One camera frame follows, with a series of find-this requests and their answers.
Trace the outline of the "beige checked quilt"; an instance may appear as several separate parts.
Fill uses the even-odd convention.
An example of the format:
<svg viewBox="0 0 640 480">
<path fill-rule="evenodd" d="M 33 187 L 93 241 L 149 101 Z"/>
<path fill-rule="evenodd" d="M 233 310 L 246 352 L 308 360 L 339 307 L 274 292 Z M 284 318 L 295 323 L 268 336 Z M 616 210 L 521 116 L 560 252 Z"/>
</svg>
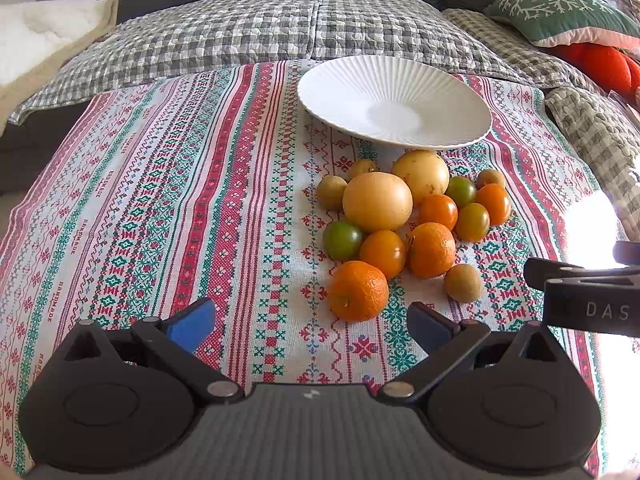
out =
<svg viewBox="0 0 640 480">
<path fill-rule="evenodd" d="M 534 47 L 513 27 L 470 10 L 447 9 L 442 15 L 522 73 L 532 86 L 541 89 L 573 87 L 604 95 L 604 91 L 578 68 Z"/>
</svg>

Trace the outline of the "brown kiwi top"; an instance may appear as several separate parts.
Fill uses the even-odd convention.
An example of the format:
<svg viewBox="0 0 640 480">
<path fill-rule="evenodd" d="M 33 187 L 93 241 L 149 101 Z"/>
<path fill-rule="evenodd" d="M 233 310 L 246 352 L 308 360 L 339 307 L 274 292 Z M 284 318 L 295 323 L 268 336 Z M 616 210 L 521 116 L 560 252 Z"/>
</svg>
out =
<svg viewBox="0 0 640 480">
<path fill-rule="evenodd" d="M 351 181 L 360 174 L 368 174 L 369 172 L 378 171 L 378 165 L 371 159 L 360 158 L 354 161 L 347 173 L 347 180 Z"/>
</svg>

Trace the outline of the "bumpy mandarin front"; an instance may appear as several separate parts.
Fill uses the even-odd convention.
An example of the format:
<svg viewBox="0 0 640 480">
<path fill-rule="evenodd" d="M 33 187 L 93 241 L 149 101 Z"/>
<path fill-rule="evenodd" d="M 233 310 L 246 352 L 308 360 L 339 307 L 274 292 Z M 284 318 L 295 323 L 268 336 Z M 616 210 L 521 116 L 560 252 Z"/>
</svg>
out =
<svg viewBox="0 0 640 480">
<path fill-rule="evenodd" d="M 376 318 L 387 306 L 388 284 L 381 270 L 352 260 L 341 264 L 328 288 L 330 310 L 341 320 L 359 323 Z"/>
</svg>

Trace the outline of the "green tomato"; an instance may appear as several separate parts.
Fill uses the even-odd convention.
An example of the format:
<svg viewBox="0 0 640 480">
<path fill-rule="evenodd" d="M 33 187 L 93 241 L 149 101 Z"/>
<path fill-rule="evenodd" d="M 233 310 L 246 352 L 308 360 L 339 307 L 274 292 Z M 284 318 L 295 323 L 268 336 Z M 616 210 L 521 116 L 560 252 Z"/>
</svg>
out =
<svg viewBox="0 0 640 480">
<path fill-rule="evenodd" d="M 333 221 L 322 234 L 323 250 L 334 261 L 348 261 L 359 254 L 363 242 L 361 230 L 349 221 Z"/>
<path fill-rule="evenodd" d="M 459 209 L 473 203 L 476 196 L 475 184 L 466 177 L 451 177 L 445 194 L 451 198 Z"/>
</svg>

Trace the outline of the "grey checked quilt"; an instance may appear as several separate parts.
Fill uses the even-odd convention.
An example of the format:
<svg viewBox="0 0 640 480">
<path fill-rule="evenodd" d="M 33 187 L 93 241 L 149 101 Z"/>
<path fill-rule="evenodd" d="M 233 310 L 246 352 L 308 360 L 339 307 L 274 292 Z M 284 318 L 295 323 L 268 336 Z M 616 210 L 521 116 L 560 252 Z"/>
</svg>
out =
<svg viewBox="0 0 640 480">
<path fill-rule="evenodd" d="M 262 62 L 351 55 L 408 58 L 455 74 L 523 73 L 422 0 L 201 0 L 116 26 L 66 62 L 10 115 L 171 77 Z"/>
</svg>

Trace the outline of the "large yellow grapefruit back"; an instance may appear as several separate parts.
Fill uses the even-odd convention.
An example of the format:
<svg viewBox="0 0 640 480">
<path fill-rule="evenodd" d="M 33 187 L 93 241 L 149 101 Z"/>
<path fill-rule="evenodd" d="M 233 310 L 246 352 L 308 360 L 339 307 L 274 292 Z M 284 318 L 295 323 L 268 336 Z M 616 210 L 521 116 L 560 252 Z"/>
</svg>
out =
<svg viewBox="0 0 640 480">
<path fill-rule="evenodd" d="M 444 194 L 450 178 L 446 162 L 436 153 L 427 150 L 416 150 L 401 155 L 393 163 L 390 172 L 408 185 L 416 208 L 419 208 L 428 196 Z"/>
</svg>

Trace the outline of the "white ribbed plate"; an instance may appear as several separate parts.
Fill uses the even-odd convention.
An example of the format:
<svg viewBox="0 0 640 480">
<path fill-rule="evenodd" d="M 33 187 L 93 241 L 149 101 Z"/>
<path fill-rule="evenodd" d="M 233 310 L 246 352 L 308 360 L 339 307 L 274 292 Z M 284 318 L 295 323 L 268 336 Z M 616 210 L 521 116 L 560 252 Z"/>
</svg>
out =
<svg viewBox="0 0 640 480">
<path fill-rule="evenodd" d="M 392 56 L 326 61 L 299 79 L 297 95 L 327 125 L 403 148 L 462 148 L 483 140 L 492 124 L 485 100 L 467 84 Z"/>
</svg>

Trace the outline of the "large yellow grapefruit front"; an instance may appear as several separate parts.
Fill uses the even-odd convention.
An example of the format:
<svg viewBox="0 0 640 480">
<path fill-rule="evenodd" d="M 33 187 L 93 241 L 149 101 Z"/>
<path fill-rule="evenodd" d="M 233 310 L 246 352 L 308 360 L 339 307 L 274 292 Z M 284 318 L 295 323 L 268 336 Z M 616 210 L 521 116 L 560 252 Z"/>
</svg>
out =
<svg viewBox="0 0 640 480">
<path fill-rule="evenodd" d="M 400 177 L 387 172 L 368 172 L 350 180 L 343 195 L 346 217 L 363 231 L 396 231 L 413 212 L 413 198 Z"/>
</svg>

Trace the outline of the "olive orange tomato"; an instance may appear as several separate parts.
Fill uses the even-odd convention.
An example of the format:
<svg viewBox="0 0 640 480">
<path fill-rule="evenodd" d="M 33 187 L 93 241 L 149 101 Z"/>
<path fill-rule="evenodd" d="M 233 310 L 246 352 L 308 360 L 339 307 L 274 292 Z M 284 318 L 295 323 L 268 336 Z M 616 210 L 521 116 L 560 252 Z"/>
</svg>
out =
<svg viewBox="0 0 640 480">
<path fill-rule="evenodd" d="M 483 239 L 490 227 L 487 209 L 480 203 L 468 203 L 459 210 L 454 230 L 459 240 L 476 243 Z"/>
</svg>

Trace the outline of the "white beige blanket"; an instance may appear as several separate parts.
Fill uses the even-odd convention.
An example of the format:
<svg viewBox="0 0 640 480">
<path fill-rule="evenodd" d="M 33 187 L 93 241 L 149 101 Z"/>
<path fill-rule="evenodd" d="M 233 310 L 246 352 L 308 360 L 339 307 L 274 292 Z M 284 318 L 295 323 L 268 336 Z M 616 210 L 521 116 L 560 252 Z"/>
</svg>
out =
<svg viewBox="0 0 640 480">
<path fill-rule="evenodd" d="M 111 32 L 118 0 L 41 0 L 1 7 L 1 123 L 61 67 Z"/>
</svg>

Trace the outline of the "red pumpkin cushion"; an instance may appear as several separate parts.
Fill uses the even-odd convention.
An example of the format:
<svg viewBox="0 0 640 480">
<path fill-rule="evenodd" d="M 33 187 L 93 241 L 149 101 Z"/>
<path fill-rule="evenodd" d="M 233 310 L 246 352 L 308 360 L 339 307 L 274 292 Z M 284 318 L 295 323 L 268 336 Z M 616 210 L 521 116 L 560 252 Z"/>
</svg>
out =
<svg viewBox="0 0 640 480">
<path fill-rule="evenodd" d="M 639 63 L 622 51 L 600 44 L 571 44 L 553 47 L 549 52 L 579 68 L 603 90 L 637 104 Z"/>
</svg>

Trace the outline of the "large yellow grapefruit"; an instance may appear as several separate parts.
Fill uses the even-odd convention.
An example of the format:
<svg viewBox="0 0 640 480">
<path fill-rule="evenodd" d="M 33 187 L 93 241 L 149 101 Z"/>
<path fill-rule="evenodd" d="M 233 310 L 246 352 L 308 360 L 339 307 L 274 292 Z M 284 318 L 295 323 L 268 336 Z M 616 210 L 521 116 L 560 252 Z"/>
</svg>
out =
<svg viewBox="0 0 640 480">
<path fill-rule="evenodd" d="M 363 231 L 396 231 L 413 212 L 413 198 L 400 177 L 387 172 L 368 172 L 350 180 L 343 195 L 346 217 Z"/>
<path fill-rule="evenodd" d="M 428 196 L 444 194 L 450 178 L 446 162 L 436 153 L 427 150 L 416 150 L 401 155 L 393 163 L 390 172 L 408 185 L 416 208 L 419 208 Z"/>
</svg>

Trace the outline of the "patterned red green tablecloth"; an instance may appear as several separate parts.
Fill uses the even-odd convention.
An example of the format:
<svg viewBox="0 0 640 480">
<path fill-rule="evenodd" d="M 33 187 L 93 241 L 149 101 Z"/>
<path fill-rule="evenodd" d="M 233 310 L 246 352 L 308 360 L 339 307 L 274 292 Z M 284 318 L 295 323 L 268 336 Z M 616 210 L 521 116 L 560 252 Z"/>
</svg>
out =
<svg viewBox="0 0 640 480">
<path fill-rule="evenodd" d="M 96 96 L 11 212 L 1 243 L 1 461 L 32 466 L 17 411 L 76 321 L 121 328 L 208 297 L 216 322 L 198 356 L 243 386 L 376 389 L 423 358 L 406 311 L 423 301 L 454 320 L 517 330 L 541 314 L 527 258 L 608 268 L 624 237 L 588 166 L 555 127 L 538 89 L 482 76 L 463 83 L 492 115 L 483 141 L 442 153 L 455 176 L 494 168 L 512 214 L 462 244 L 484 294 L 457 304 L 439 280 L 404 272 L 373 320 L 348 324 L 326 303 L 335 264 L 322 248 L 334 214 L 316 199 L 329 174 L 400 149 L 310 117 L 305 62 L 215 70 Z"/>
</svg>

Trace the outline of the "grey woven blanket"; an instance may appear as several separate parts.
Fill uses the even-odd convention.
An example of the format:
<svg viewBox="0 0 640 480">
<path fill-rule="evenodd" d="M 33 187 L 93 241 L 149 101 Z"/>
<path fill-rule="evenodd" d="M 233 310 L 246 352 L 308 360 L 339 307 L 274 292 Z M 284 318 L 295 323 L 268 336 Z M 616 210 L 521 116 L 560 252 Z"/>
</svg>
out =
<svg viewBox="0 0 640 480">
<path fill-rule="evenodd" d="M 546 105 L 587 163 L 627 237 L 639 239 L 639 130 L 616 103 L 587 90 L 556 88 Z"/>
</svg>

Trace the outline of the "green snowflake pillow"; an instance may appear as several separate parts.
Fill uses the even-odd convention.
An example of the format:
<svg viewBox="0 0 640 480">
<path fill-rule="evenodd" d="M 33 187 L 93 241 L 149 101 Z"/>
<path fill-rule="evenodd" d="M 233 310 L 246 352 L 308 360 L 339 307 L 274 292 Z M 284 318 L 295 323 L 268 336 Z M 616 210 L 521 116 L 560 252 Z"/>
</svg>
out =
<svg viewBox="0 0 640 480">
<path fill-rule="evenodd" d="M 484 9 L 541 48 L 598 44 L 639 50 L 639 23 L 604 0 L 495 0 Z"/>
</svg>

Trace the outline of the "smooth orange tomato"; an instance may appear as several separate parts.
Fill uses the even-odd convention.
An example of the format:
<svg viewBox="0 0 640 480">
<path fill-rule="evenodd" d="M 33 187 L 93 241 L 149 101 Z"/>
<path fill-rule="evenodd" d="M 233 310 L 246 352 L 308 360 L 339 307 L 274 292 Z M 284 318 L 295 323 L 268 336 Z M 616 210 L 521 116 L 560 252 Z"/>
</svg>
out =
<svg viewBox="0 0 640 480">
<path fill-rule="evenodd" d="M 359 259 L 380 270 L 388 280 L 404 270 L 407 247 L 400 236 L 390 230 L 371 233 L 361 244 Z"/>
<path fill-rule="evenodd" d="M 512 212 L 510 197 L 500 184 L 484 185 L 476 192 L 475 199 L 488 211 L 492 226 L 500 226 L 510 218 Z"/>
<path fill-rule="evenodd" d="M 434 222 L 452 231 L 458 221 L 457 204 L 445 194 L 432 194 L 424 198 L 419 207 L 418 223 Z"/>
</svg>

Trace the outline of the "bumpy mandarin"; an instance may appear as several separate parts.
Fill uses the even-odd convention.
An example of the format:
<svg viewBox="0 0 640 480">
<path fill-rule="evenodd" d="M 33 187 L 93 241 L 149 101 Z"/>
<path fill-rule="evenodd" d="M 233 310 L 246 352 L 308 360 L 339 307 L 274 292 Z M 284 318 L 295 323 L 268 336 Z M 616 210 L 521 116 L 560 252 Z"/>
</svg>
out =
<svg viewBox="0 0 640 480">
<path fill-rule="evenodd" d="M 443 224 L 425 222 L 409 235 L 408 260 L 411 272 L 428 280 L 445 274 L 454 265 L 456 242 Z"/>
<path fill-rule="evenodd" d="M 330 310 L 341 320 L 359 323 L 376 318 L 387 306 L 388 284 L 381 270 L 352 260 L 341 264 L 328 288 Z"/>
</svg>

